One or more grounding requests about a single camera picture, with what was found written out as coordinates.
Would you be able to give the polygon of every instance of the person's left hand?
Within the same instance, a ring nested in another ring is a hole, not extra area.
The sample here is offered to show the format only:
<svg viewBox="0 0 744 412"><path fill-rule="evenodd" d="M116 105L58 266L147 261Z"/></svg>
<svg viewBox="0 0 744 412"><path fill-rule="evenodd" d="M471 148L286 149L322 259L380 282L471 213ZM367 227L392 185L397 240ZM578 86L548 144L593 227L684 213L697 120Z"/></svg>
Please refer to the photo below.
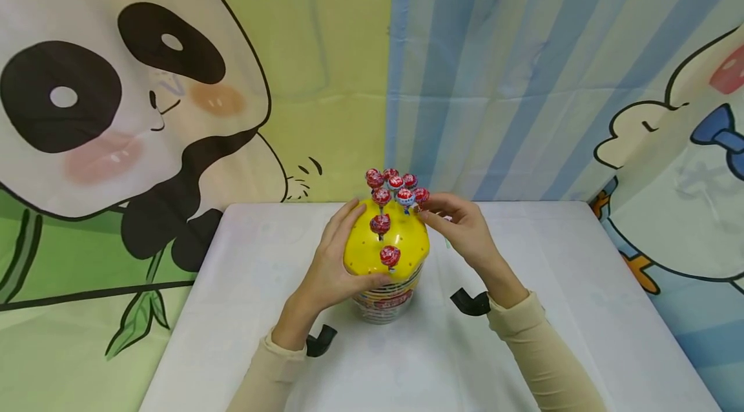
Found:
<svg viewBox="0 0 744 412"><path fill-rule="evenodd" d="M313 262L302 284L295 291L298 299L307 302L318 313L354 294L376 289L391 281L389 275L381 273L351 275L344 267L344 249L351 228L366 210L364 203L358 203L358 200L347 202L330 218L321 235Z"/></svg>
<svg viewBox="0 0 744 412"><path fill-rule="evenodd" d="M354 294L390 283L387 274L354 276L344 267L344 249L351 228L366 209L364 204L357 207L358 203L358 200L347 202L323 230L313 262L297 291L284 304L284 310L271 334L273 342L279 347L301 350L315 318L324 309Z"/></svg>

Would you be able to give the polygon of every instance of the blue bow tie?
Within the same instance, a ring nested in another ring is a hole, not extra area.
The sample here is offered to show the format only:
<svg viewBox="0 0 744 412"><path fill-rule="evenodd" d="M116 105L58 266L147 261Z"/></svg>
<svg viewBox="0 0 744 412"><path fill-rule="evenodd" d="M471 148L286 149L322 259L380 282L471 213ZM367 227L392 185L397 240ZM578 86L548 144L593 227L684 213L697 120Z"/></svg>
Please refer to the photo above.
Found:
<svg viewBox="0 0 744 412"><path fill-rule="evenodd" d="M690 135L690 141L726 149L728 169L744 181L744 136L736 132L734 113L729 104L721 105L705 117Z"/></svg>

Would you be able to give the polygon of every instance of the panda cheek blush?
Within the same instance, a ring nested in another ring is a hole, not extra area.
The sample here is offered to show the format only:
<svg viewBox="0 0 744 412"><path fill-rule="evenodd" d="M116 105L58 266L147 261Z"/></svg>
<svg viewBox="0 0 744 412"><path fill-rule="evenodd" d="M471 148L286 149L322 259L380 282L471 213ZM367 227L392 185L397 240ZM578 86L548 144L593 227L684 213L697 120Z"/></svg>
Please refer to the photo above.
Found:
<svg viewBox="0 0 744 412"><path fill-rule="evenodd" d="M245 110L243 94L230 85L195 83L189 92L197 107L217 117L231 117Z"/></svg>
<svg viewBox="0 0 744 412"><path fill-rule="evenodd" d="M105 132L65 154L65 177L81 185L102 183L129 171L142 153L142 142L137 138L124 133Z"/></svg>

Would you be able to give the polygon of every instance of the plastic container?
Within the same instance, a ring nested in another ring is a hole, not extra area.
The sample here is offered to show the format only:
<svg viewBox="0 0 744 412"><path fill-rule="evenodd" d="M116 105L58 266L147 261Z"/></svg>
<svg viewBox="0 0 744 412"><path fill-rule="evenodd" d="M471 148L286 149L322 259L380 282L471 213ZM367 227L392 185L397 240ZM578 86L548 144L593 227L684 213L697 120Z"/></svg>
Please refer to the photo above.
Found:
<svg viewBox="0 0 744 412"><path fill-rule="evenodd" d="M403 207L390 201L382 213L391 218L390 231L380 237L370 229L370 221L380 214L372 200L364 201L367 210L354 225L344 252L344 265L351 274L387 273L392 283L353 298L358 314L372 324L388 324L405 313L414 296L416 285L429 255L429 235L415 212L406 214ZM400 260L388 269L380 259L383 247L400 249Z"/></svg>

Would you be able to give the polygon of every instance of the cartoon duck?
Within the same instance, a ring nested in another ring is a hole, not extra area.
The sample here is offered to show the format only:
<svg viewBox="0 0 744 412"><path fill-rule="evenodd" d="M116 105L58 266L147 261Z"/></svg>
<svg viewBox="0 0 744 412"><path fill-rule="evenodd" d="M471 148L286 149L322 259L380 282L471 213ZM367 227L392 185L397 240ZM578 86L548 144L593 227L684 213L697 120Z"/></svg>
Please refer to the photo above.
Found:
<svg viewBox="0 0 744 412"><path fill-rule="evenodd" d="M612 137L594 151L617 169L611 235L635 251L623 256L650 293L659 293L645 274L650 265L744 293L743 85L738 29L685 59L664 102L642 101L616 114ZM596 211L607 202L602 195Z"/></svg>

